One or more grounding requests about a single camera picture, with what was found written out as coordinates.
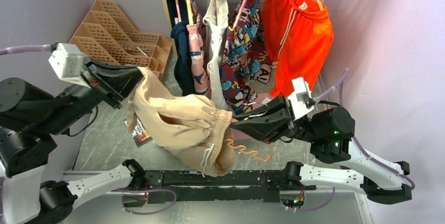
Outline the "beige shorts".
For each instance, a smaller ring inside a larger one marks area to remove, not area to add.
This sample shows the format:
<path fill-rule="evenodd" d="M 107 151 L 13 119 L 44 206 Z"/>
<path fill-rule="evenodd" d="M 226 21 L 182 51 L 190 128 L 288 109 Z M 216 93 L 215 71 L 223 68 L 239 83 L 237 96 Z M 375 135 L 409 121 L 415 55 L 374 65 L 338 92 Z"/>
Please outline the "beige shorts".
<path fill-rule="evenodd" d="M 174 96 L 148 68 L 139 72 L 142 79 L 128 99 L 128 130 L 140 122 L 156 145 L 184 165 L 212 177 L 227 174 L 236 160 L 226 143 L 233 138 L 233 113 L 204 95 Z"/>

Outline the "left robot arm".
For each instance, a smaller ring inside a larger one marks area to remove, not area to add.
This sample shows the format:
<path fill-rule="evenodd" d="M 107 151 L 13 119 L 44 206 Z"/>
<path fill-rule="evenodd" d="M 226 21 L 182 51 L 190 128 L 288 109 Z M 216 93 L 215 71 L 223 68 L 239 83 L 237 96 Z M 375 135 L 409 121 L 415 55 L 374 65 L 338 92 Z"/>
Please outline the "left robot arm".
<path fill-rule="evenodd" d="M 43 182 L 54 135 L 105 102 L 114 109 L 142 77 L 134 66 L 117 66 L 85 58 L 80 79 L 53 96 L 20 79 L 1 82 L 1 223 L 59 223 L 80 205 L 117 189 L 145 188 L 145 171 L 133 160 L 78 181 Z"/>

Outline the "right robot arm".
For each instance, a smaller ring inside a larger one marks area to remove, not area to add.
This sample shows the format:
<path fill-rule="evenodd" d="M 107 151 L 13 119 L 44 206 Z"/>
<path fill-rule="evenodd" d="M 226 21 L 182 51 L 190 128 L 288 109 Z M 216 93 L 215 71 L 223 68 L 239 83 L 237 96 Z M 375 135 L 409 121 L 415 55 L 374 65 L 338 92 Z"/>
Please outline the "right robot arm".
<path fill-rule="evenodd" d="M 318 161 L 341 166 L 331 169 L 290 161 L 281 179 L 269 186 L 285 190 L 316 186 L 346 189 L 383 205 L 412 199 L 414 184 L 408 178 L 407 162 L 388 162 L 365 150 L 354 138 L 355 120 L 343 106 L 333 103 L 330 109 L 309 117 L 314 106 L 315 101 L 307 95 L 302 101 L 281 96 L 233 118 L 232 129 L 257 141 L 304 141 Z"/>

